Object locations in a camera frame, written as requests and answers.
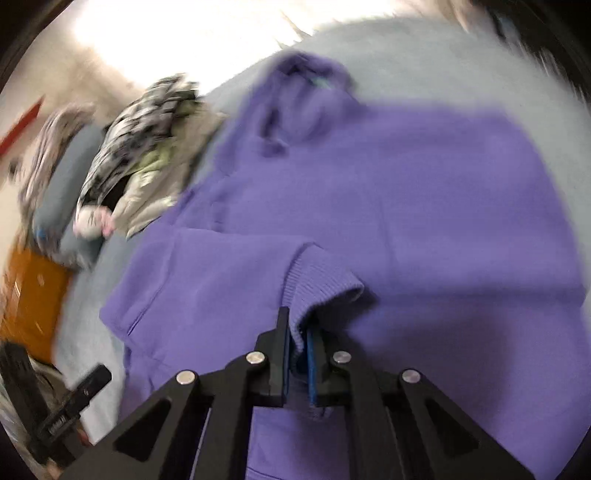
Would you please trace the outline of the grey-blue bed blanket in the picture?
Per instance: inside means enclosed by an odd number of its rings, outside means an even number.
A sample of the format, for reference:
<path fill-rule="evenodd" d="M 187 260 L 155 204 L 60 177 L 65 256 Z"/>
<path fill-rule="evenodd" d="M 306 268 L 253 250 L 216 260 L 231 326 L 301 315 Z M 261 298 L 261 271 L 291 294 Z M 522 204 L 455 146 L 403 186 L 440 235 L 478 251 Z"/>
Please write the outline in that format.
<path fill-rule="evenodd" d="M 590 253 L 590 107 L 550 63 L 447 23 L 381 19 L 332 27 L 301 42 L 349 70 L 366 100 L 497 106 L 529 133 L 567 204 L 583 256 Z M 99 318 L 137 245 L 116 235 L 95 265 L 72 281 L 54 360 L 68 385 L 104 364 L 112 381 L 83 412 L 92 441 L 115 425 L 123 389 L 123 347 Z"/>

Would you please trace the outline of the orange wooden nightstand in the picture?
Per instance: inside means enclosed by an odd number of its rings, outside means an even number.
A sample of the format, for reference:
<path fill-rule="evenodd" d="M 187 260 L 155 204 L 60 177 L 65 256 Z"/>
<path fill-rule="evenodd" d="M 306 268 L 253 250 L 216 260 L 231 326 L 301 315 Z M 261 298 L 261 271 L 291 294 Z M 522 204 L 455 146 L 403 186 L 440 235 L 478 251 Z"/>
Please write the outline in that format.
<path fill-rule="evenodd" d="M 51 364 L 72 275 L 72 270 L 29 248 L 14 247 L 1 278 L 1 338 Z"/>

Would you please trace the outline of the black white patterned garment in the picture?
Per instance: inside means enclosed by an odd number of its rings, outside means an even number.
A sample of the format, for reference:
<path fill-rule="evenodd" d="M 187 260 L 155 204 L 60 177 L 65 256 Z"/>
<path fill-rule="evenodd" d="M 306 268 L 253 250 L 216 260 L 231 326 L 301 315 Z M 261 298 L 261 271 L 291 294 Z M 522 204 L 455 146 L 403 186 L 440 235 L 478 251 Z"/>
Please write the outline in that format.
<path fill-rule="evenodd" d="M 197 84 L 182 74 L 164 77 L 131 102 L 107 128 L 76 207 L 98 206 L 119 181 L 198 105 Z"/>

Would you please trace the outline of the cream puffer jacket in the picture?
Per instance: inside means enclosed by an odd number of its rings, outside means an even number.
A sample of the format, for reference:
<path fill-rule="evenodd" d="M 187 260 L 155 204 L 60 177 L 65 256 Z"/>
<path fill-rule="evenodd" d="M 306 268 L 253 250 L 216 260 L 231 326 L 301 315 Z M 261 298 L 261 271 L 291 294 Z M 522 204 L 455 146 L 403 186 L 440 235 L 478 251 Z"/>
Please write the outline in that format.
<path fill-rule="evenodd" d="M 112 211 L 116 232 L 130 238 L 177 202 L 198 157 L 224 120 L 224 114 L 201 106 L 141 157 Z"/>

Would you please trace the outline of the folded floral white quilt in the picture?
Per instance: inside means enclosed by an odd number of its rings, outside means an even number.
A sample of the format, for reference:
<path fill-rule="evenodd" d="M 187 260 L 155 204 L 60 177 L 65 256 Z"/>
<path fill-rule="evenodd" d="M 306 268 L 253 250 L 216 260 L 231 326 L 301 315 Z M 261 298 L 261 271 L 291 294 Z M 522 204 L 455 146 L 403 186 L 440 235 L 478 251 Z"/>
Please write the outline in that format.
<path fill-rule="evenodd" d="M 92 122 L 95 111 L 93 103 L 70 103 L 48 116 L 21 162 L 18 201 L 23 220 L 31 218 L 65 149 Z"/>

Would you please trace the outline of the rolled grey-blue blanket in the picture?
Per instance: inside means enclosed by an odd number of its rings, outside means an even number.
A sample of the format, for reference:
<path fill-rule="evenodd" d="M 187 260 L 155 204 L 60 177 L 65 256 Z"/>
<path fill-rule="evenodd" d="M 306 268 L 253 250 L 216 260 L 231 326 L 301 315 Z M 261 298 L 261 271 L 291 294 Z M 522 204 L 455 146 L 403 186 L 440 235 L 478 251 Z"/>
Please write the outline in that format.
<path fill-rule="evenodd" d="M 103 130 L 88 124 L 71 139 L 32 217 L 37 250 L 73 270 L 91 269 L 102 240 L 85 240 L 73 232 L 76 203 L 91 162 L 103 140 Z"/>

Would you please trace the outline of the white pink plush toy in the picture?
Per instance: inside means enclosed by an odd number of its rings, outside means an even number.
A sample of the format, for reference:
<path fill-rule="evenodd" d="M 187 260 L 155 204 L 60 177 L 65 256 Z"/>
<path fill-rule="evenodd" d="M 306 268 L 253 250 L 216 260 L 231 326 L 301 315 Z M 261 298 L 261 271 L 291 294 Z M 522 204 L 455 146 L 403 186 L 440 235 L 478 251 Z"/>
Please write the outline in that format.
<path fill-rule="evenodd" d="M 104 206 L 81 207 L 73 223 L 74 234 L 86 240 L 108 238 L 113 231 L 112 212 Z"/>

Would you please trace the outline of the purple hoodie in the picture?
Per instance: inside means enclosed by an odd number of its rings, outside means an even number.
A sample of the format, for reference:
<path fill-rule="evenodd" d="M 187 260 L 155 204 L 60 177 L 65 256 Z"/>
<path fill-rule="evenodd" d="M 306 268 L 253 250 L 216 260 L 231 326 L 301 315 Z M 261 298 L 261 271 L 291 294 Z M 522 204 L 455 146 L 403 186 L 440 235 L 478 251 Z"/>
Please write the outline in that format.
<path fill-rule="evenodd" d="M 290 311 L 413 367 L 537 478 L 590 424 L 586 288 L 546 168 L 503 113 L 365 103 L 334 61 L 280 60 L 213 168 L 141 234 L 101 310 L 124 345 L 120 412 L 181 370 L 252 349 Z"/>

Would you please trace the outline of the red wall shelf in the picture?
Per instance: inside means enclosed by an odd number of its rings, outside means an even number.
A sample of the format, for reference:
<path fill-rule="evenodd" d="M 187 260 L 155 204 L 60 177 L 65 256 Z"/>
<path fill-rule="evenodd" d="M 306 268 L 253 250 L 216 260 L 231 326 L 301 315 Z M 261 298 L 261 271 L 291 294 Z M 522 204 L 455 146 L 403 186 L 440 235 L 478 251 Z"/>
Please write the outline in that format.
<path fill-rule="evenodd" d="M 0 156 L 3 157 L 22 136 L 25 130 L 38 118 L 45 97 L 41 96 L 10 128 L 1 139 Z"/>

